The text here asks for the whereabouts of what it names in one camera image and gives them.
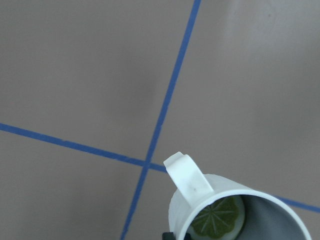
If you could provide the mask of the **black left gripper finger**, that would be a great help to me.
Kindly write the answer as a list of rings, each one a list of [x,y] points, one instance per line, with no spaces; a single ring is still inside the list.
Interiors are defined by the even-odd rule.
[[[162,240],[175,240],[175,235],[173,232],[163,232]]]

